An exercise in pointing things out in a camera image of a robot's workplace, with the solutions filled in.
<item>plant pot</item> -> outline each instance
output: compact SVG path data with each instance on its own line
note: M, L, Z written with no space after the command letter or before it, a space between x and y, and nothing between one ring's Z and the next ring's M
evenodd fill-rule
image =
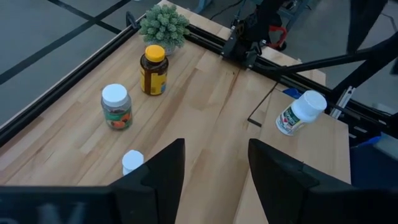
M147 46L153 45L153 44L162 46L162 47L164 48L164 50L166 51L166 56L171 55L171 54L175 51L175 46L164 46L164 45L162 45L162 44L158 44L158 43L153 42L153 41L146 42L146 45L147 45Z

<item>white bottle cap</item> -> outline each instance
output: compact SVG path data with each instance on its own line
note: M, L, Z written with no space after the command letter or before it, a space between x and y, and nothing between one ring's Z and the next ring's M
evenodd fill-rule
M144 155L136 150L128 151L122 158L123 175L127 175L131 171L137 169L144 163Z
M107 106L117 108L127 103L129 97L126 88L115 83L107 85L102 90L102 99Z
M307 116L318 116L327 106L325 98L314 90L306 91L297 101Z

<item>amber bottle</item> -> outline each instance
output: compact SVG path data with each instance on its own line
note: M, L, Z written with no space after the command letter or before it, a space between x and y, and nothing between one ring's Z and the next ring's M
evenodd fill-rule
M155 96L166 89L167 68L169 61L165 50L159 45L150 45L141 57L141 89L144 93Z

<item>wooden tabletop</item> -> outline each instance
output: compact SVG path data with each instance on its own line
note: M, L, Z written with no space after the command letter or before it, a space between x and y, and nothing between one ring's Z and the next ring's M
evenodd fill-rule
M193 25L228 38L228 28L181 7L178 11ZM122 176L125 152L136 149L148 160L177 138L185 138L186 148L177 223L262 223L262 208L255 204L257 193L248 175L249 138L349 181L345 124L324 114L299 135L282 136L274 117L292 99L279 90L253 115L262 128L248 123L250 112L275 81L240 70L190 42L169 57L166 92L147 96L139 85L144 47L140 36L130 38L3 146L0 183L108 185ZM272 49L265 49L263 57L281 65L299 63ZM302 75L325 83L325 74L317 70ZM104 122L101 91L110 83L123 84L132 97L134 121L125 131L113 131ZM258 209L256 217L250 217L249 207Z

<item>white bottle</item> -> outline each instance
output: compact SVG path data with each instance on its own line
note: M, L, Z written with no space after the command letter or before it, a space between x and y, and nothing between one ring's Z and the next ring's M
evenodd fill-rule
M282 133L292 136L305 124L314 122L326 106L326 100L320 93L306 91L281 112L276 118L276 126Z
M122 158L123 175L128 175L144 163L144 155L136 150L128 151Z

